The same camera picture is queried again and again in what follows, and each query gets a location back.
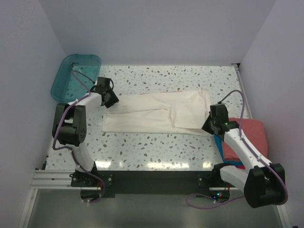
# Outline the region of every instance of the pink towel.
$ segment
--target pink towel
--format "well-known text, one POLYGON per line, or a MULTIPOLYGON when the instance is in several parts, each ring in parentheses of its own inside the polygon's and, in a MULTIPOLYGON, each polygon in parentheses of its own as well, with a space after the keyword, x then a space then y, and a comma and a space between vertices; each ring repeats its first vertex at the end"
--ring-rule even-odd
MULTIPOLYGON (((237 118, 229 118, 229 120, 237 121, 239 123, 239 119, 237 118)), ((257 150, 267 158, 268 145, 263 122, 253 119, 243 119, 242 129, 257 150)), ((225 142, 223 142, 222 147, 225 160, 235 162, 241 161, 231 147, 225 142)))

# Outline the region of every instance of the metal frame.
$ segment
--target metal frame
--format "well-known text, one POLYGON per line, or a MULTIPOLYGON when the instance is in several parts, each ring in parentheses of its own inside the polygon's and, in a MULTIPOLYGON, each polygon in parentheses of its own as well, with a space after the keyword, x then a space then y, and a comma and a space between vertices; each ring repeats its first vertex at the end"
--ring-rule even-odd
MULTIPOLYGON (((244 90, 244 86, 240 77, 239 68, 237 65, 233 64, 237 74, 238 81, 240 83, 241 90, 243 91, 246 98, 246 109, 250 118, 252 118, 252 113, 248 105, 247 96, 244 90)), ((95 190, 96 187, 71 187, 71 178, 69 175, 73 173, 74 170, 68 171, 48 171, 48 170, 36 170, 33 176, 33 180, 30 186, 28 198, 19 222, 19 228, 27 228, 29 220, 31 217, 32 210, 34 208, 35 200, 37 198, 37 193, 39 189, 47 190, 95 190)), ((209 190, 224 190, 221 187, 209 188, 209 190)), ((291 228, 291 223, 286 212, 286 207, 284 205, 277 206, 278 215, 280 217, 281 223, 284 228, 291 228)))

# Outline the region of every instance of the white wall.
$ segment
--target white wall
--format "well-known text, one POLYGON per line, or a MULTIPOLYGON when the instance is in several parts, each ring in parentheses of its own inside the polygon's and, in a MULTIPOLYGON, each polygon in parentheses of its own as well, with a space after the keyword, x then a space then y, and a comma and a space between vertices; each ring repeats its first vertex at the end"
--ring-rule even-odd
POLYGON ((276 0, 39 0, 67 54, 107 64, 231 64, 276 0))
POLYGON ((286 172, 293 225, 304 227, 304 1, 277 0, 241 63, 253 117, 286 172))
POLYGON ((37 0, 2 0, 0 21, 0 227, 14 228, 50 143, 65 54, 37 0))

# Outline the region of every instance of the teal plastic bin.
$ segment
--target teal plastic bin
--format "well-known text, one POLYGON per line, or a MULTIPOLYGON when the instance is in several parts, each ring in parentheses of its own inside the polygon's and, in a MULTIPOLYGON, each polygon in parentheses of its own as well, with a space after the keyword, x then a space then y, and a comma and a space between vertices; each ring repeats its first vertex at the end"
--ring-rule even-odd
MULTIPOLYGON (((99 75, 101 59, 96 55, 73 54, 67 56, 61 63, 51 89, 52 97, 59 102, 68 103, 83 97, 87 90, 72 75, 72 70, 79 71, 96 81, 99 75)), ((75 73, 88 88, 93 83, 81 74, 75 73)))

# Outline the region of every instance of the speckled tabletop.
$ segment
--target speckled tabletop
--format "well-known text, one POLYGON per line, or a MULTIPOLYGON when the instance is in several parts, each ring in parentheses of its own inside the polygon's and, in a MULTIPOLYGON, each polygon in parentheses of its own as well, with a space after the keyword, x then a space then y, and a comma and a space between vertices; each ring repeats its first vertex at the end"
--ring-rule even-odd
MULTIPOLYGON (((112 78, 118 96, 203 87, 211 103, 240 89, 232 66, 101 66, 100 76, 112 78)), ((230 117, 239 117, 241 97, 234 93, 225 101, 230 117)), ((103 108, 87 115, 88 152, 99 170, 211 170, 221 163, 213 137, 186 134, 105 133, 101 131, 103 108)), ((48 152, 46 170, 73 170, 66 150, 48 152)))

